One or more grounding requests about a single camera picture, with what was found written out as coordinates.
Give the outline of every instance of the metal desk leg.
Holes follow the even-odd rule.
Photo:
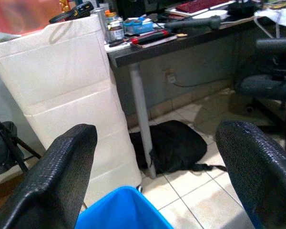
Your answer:
[[[156,178],[156,171],[154,164],[151,164],[150,152],[153,149],[151,131],[148,124],[148,115],[146,109],[146,102],[143,90],[142,78],[140,76],[140,64],[133,63],[129,65],[130,77],[132,80],[133,95],[135,108],[139,120],[139,126],[141,130],[141,137],[145,152],[145,158],[148,165],[149,176],[151,179]]]

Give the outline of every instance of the glass jar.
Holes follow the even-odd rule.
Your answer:
[[[116,12],[109,12],[109,10],[106,10],[105,15],[108,24],[118,19],[118,15]]]
[[[110,40],[121,40],[124,38],[124,29],[123,29],[123,21],[115,20],[111,22],[108,26]]]

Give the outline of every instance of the white styrofoam box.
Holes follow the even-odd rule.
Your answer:
[[[81,99],[87,96],[91,96],[92,94],[97,94],[101,91],[110,89],[111,87],[115,87],[115,85],[112,83],[111,78],[109,78],[107,80],[100,81],[92,85],[88,85],[78,90],[74,90],[66,94],[62,94],[60,96],[50,98],[46,101],[42,101],[40,103],[30,105],[22,111],[24,112],[24,115],[26,116],[38,115],[40,113],[49,111],[51,109],[55,109],[64,104],[71,103],[73,101],[76,101],[78,99]]]
[[[115,125],[127,126],[115,86],[25,117],[46,149],[77,124],[95,125],[98,139],[110,135]]]
[[[128,163],[121,164],[119,167],[90,180],[84,199],[85,204],[87,206],[92,205],[118,187],[138,186],[142,180],[141,173],[138,174],[133,171],[137,171],[137,165],[129,161]]]
[[[110,66],[97,15],[0,43],[0,76],[25,114],[30,105],[106,80]]]
[[[137,164],[133,152],[134,148],[127,128],[122,124],[115,125],[112,128],[112,134],[98,139],[90,180],[130,161]]]

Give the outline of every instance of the gray wall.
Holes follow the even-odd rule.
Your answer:
[[[30,127],[20,108],[0,79],[0,120],[13,121],[18,129],[18,136],[38,152],[44,148]]]
[[[197,84],[230,77],[237,60],[252,53],[255,32],[246,32],[242,40],[238,35],[225,37],[186,50],[170,53],[142,62],[142,76],[146,102],[152,107],[163,101],[190,92],[193,88],[179,88],[165,81],[162,70],[174,68],[179,84]],[[127,115],[134,113],[134,102],[128,69],[114,69],[122,107]],[[23,116],[20,108],[0,79],[0,119],[11,120],[17,127],[19,137],[38,151],[43,147]]]
[[[189,49],[141,62],[147,106],[170,100],[195,88],[181,88],[167,83],[163,70],[173,68],[177,83],[193,85],[230,78],[237,66],[254,52],[257,30],[234,34]],[[135,113],[130,76],[127,67],[112,67],[124,112]]]

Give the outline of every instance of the desk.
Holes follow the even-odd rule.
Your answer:
[[[153,57],[168,54],[170,52],[175,52],[205,42],[210,42],[225,37],[227,35],[230,35],[232,33],[246,31],[252,28],[255,28],[255,24],[252,19],[243,20],[241,22],[223,24],[216,31],[212,31],[210,29],[189,30],[187,28],[186,31],[184,31],[184,33],[187,33],[188,36],[184,38],[178,38],[177,40],[153,46],[147,49],[130,47],[127,49],[108,53],[109,59],[113,66],[117,68],[128,66],[129,68],[136,113],[138,116],[145,158],[151,179],[156,178],[156,172],[154,165],[151,163],[151,158],[150,158],[150,152],[153,149],[153,145],[148,125],[148,115],[145,102],[145,95],[143,91],[143,83],[140,75],[140,62]]]

